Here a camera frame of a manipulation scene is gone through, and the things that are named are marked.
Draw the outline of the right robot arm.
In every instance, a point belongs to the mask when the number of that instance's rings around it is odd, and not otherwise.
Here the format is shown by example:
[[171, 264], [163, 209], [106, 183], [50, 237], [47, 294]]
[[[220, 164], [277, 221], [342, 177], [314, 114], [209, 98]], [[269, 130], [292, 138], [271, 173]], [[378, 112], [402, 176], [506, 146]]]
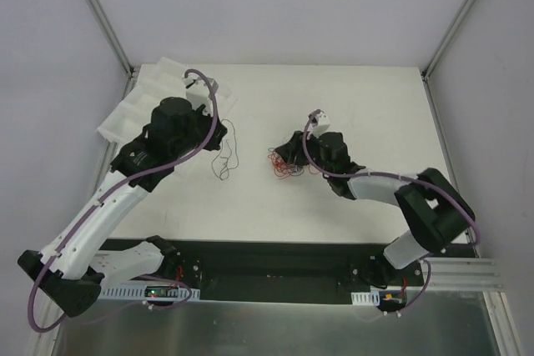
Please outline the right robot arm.
[[374, 172], [351, 160], [341, 133], [303, 137], [303, 132], [294, 132], [275, 153], [289, 165], [318, 168], [342, 198], [385, 203], [402, 212], [408, 230], [385, 247], [375, 264], [376, 277], [384, 284], [397, 283], [409, 264], [439, 253], [475, 222], [472, 209], [435, 168], [416, 175]]

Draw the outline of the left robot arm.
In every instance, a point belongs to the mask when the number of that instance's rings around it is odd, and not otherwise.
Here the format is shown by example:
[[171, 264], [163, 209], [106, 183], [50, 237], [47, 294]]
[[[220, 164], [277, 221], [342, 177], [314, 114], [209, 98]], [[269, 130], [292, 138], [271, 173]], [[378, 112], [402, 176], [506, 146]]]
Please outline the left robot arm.
[[85, 313], [107, 288], [152, 274], [171, 278], [178, 264], [174, 246], [158, 235], [112, 256], [98, 250], [118, 224], [176, 165], [199, 150], [218, 150], [226, 127], [214, 96], [198, 107], [185, 98], [165, 98], [152, 111], [140, 135], [125, 144], [111, 162], [101, 186], [76, 218], [39, 251], [26, 250], [18, 265], [42, 290], [75, 318]]

